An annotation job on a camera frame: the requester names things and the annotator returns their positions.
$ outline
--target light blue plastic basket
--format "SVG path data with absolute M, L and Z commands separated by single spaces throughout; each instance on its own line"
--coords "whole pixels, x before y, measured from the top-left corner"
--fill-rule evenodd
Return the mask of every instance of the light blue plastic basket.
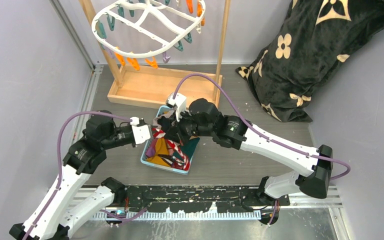
M 160 106 L 159 109 L 158 109 L 158 113 L 156 114 L 156 117 L 158 117 L 164 111 L 168 111 L 168 110 L 170 110 L 170 108 L 168 106 L 164 106 L 164 105 Z M 145 142 L 145 148 L 143 149 L 142 156 L 140 156 L 140 161 L 143 164 L 145 164 L 145 165 L 147 165 L 149 167 L 153 167 L 153 168 L 157 168 L 157 169 L 162 169 L 162 170 L 166 170 L 166 171 L 177 173 L 177 174 L 188 175 L 189 171 L 191 170 L 190 167 L 189 167 L 189 170 L 185 171 L 185 170 L 180 170 L 180 169 L 176 169 L 176 168 L 172 168 L 172 167 L 168 167 L 168 166 L 162 166 L 162 165 L 159 165 L 159 164 L 148 162 L 147 161 L 146 151 L 150 147 L 151 142 L 152 142 L 152 139 L 150 139 L 150 140 Z M 193 156 L 191 156 L 190 159 L 189 159 L 191 165 L 192 165 L 192 158 L 193 158 Z

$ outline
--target wooden stand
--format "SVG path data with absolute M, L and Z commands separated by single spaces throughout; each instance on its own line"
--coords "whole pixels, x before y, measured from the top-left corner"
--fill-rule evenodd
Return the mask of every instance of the wooden stand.
M 224 5 L 216 74 L 199 72 L 214 79 L 220 86 L 222 85 L 223 78 L 223 76 L 220 75 L 220 70 L 230 1 L 231 0 L 225 0 Z M 92 24 L 92 19 L 95 17 L 96 12 L 91 0 L 79 0 L 79 2 L 89 24 Z M 111 58 L 105 50 L 102 49 L 102 53 L 114 76 L 114 82 L 107 96 L 108 100 L 112 103 L 158 109 L 161 105 L 165 105 L 167 97 L 174 92 L 182 78 L 186 75 L 196 73 L 161 67 L 155 69 L 144 65 L 140 66 L 139 71 L 136 71 L 132 66 L 127 64 L 119 68 L 116 60 Z M 219 106 L 220 90 L 203 77 L 194 76 L 189 78 L 180 87 L 179 92 L 187 96 L 188 106 L 192 101 L 199 98 L 205 98 L 207 101 L 214 103 L 216 107 Z

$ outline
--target purple cloth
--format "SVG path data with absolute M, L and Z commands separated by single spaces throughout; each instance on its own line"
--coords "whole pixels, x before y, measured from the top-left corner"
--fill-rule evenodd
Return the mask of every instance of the purple cloth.
M 148 157 L 148 158 L 151 158 L 153 156 L 155 156 L 155 144 L 157 143 L 157 138 L 154 138 L 151 142 L 151 144 L 149 145 L 148 149 L 146 150 L 146 153 L 145 155 Z

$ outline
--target wooden base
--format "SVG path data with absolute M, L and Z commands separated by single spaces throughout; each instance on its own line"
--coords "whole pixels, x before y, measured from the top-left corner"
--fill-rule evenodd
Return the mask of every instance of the wooden base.
M 139 107 L 158 109 L 166 104 L 169 95 L 186 75 L 196 73 L 169 68 L 155 69 L 150 66 L 140 66 L 135 70 L 126 65 L 120 68 L 121 81 L 112 83 L 108 93 L 108 100 L 112 103 L 126 104 Z M 215 74 L 203 73 L 212 79 Z M 217 83 L 222 85 L 223 76 L 218 77 Z M 187 106 L 194 100 L 205 98 L 219 106 L 220 90 L 207 79 L 200 76 L 188 78 L 180 87 L 179 93 L 187 97 Z

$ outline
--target gray wall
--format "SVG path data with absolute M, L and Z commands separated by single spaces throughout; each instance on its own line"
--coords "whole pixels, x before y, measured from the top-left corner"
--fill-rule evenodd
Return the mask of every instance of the gray wall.
M 384 30 L 313 100 L 308 111 L 317 146 L 331 146 L 334 157 L 352 167 L 334 183 L 355 239 L 384 239 Z
M 60 1 L 90 57 L 94 62 L 106 63 L 79 1 Z M 189 14 L 186 1 L 181 0 L 181 2 L 182 12 Z M 92 3 L 96 12 L 99 12 L 114 3 L 114 0 L 92 0 Z M 276 37 L 290 3 L 291 0 L 231 0 L 223 63 L 242 64 L 254 61 L 260 50 Z M 175 48 L 167 51 L 167 54 L 171 56 L 169 64 L 213 64 L 217 62 L 225 0 L 206 0 L 205 4 L 205 26 L 202 27 L 202 33 L 198 34 L 197 31 L 193 30 L 191 32 L 192 44 L 183 42 L 183 52 Z M 169 6 L 176 9 L 176 0 L 171 0 Z M 137 11 L 134 17 L 130 17 L 128 11 L 124 10 L 125 17 L 133 22 L 139 19 L 140 14 Z M 167 16 L 181 27 L 188 26 L 187 21 L 179 17 L 171 14 Z M 155 19 L 153 16 L 147 18 L 142 26 L 163 39 L 173 39 L 173 33 L 163 27 L 162 23 L 155 22 Z M 106 18 L 103 17 L 101 21 L 106 29 L 108 42 L 114 46 L 118 45 L 124 51 L 146 53 L 150 48 L 156 50 L 161 47 L 149 37 L 131 27 L 127 27 L 125 24 L 116 22 L 115 29 L 111 32 L 108 29 Z M 155 58 L 159 63 L 163 62 L 161 55 L 157 55 Z
M 80 109 L 90 74 L 49 1 L 0 0 L 0 240 L 56 178 L 58 131 Z

